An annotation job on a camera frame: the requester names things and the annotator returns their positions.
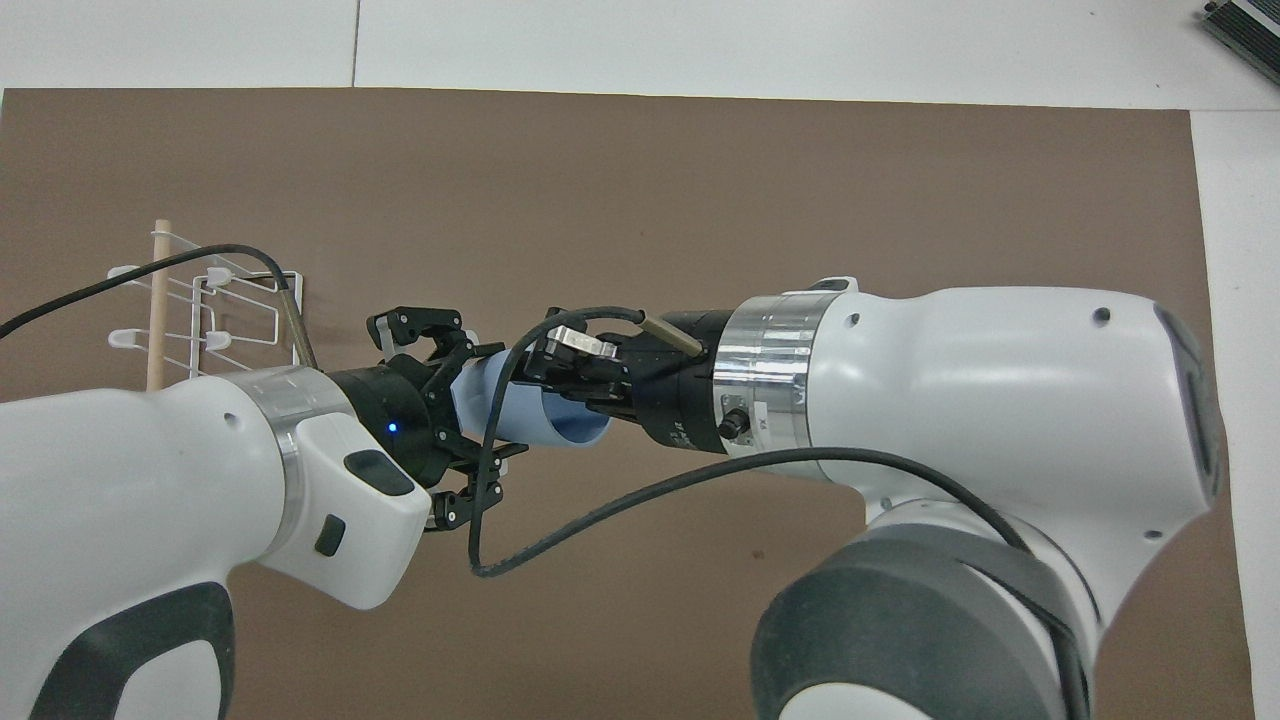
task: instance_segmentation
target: black cable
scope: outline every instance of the black cable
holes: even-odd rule
[[[806,462],[814,460],[869,462],[872,465],[883,465],[886,468],[893,468],[915,475],[922,480],[925,480],[927,483],[947,492],[960,501],[961,505],[973,510],[973,512],[991,525],[1006,543],[1024,552],[1030,552],[1027,542],[1023,541],[1023,537],[1018,533],[1018,530],[1009,524],[1009,520],[1005,520],[1004,516],[996,512],[989,505],[979,500],[972,492],[965,489],[964,486],[938,470],[929,468],[928,465],[909,460],[901,455],[882,452],[879,450],[865,450],[859,447],[800,447],[759,452],[745,457],[735,457],[732,460],[724,460],[723,462],[698,468],[696,470],[681,473],[673,478],[653,483],[652,486],[632,491],[617,500],[596,507],[595,510],[591,510],[586,515],[564,524],[558,530],[520,550],[506,560],[499,560],[493,565],[477,565],[472,562],[471,570],[483,578],[500,575],[524,565],[534,557],[538,557],[591,525],[612,518],[623,510],[630,510],[641,502],[648,502],[667,493],[676,492],[677,489],[696,486],[707,480],[714,480],[716,478],[723,478],[724,475],[742,473],[745,470],[756,470],[771,465],[781,465],[783,462]]]
[[[163,260],[156,260],[155,263],[147,263],[146,265],[140,265],[138,268],[134,268],[127,273],[120,273],[114,278],[108,278],[100,283],[93,283],[88,287],[82,287],[81,290],[77,290],[74,292],[68,292],[61,297],[50,300],[44,305],[32,307],[31,310],[27,310],[26,313],[14,316],[13,319],[0,325],[0,338],[4,338],[9,333],[26,325],[27,323],[42,318],[55,310],[60,310],[73,302],[79,302],[86,297],[92,297],[100,292],[111,290],[113,287],[119,287],[127,282],[143,278],[156,270],[163,270],[165,268],[170,268],[173,265],[178,265],[188,260],[207,258],[209,255],[232,255],[232,254],[248,255],[251,258],[256,258],[264,265],[266,265],[266,269],[271,273],[271,277],[275,279],[276,292],[280,295],[282,302],[284,304],[284,313],[287,319],[289,320],[288,325],[293,334],[293,345],[298,350],[298,357],[302,360],[303,365],[315,368],[316,366],[315,352],[311,350],[311,340],[307,337],[306,327],[303,327],[301,320],[297,318],[298,313],[297,304],[294,302],[293,296],[289,295],[288,292],[289,281],[285,279],[284,270],[280,269],[280,264],[276,263],[270,255],[250,245],[236,245],[236,243],[210,245],[207,247],[198,247],[196,250],[189,250],[187,252],[170,255],[169,258],[165,258]]]
[[[507,360],[502,364],[502,370],[498,373],[498,384],[493,391],[493,405],[489,409],[489,420],[485,423],[484,428],[484,441],[480,445],[479,470],[467,480],[467,489],[471,492],[471,497],[477,498],[472,505],[471,527],[467,530],[467,555],[471,559],[471,571],[481,578],[500,575],[507,570],[503,569],[497,573],[490,573],[485,564],[480,560],[480,528],[481,518],[484,516],[484,502],[479,498],[484,497],[480,488],[488,487],[489,478],[497,473],[493,448],[494,443],[498,441],[498,418],[502,415],[502,405],[507,397],[507,386],[511,384],[511,378],[516,374],[516,366],[520,364],[525,350],[532,346],[534,342],[545,336],[548,332],[571,323],[605,318],[626,320],[639,325],[644,322],[644,313],[630,307],[617,306],[585,307],[581,310],[557,313],[534,325],[532,329],[517,340],[512,346]]]

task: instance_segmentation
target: silver metal band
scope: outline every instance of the silver metal band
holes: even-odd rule
[[[280,447],[280,462],[284,466],[284,512],[280,527],[275,530],[275,538],[264,552],[266,555],[288,539],[302,514],[302,477],[294,432],[298,423],[330,413],[343,413],[355,418],[356,410],[342,388],[328,375],[302,365],[219,377],[239,387],[257,404]]]
[[[838,292],[796,292],[753,297],[724,325],[716,351],[716,421],[739,409],[751,429],[724,441],[730,455],[812,447],[808,384],[813,338]],[[817,462],[780,468],[826,479]]]

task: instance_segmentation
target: brown mat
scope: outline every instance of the brown mat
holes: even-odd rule
[[[1210,340],[1181,111],[5,92],[0,315],[145,261],[159,217],[301,270],[330,369],[374,364],[364,319],[394,305],[457,307],[483,340],[512,341],[548,305],[732,307],[845,273],[888,296],[1123,290]],[[102,338],[143,307],[118,291],[0,343],[0,398],[140,387],[141,354]],[[709,460],[628,427],[593,451],[522,456],[486,523],[488,556]],[[1252,716],[1228,511],[1222,498],[1134,591],[1103,647],[1098,717]],[[232,716],[748,717],[756,618],[856,534],[860,515],[837,487],[726,479],[497,580],[468,575],[461,534],[433,536],[367,614],[242,569]]]

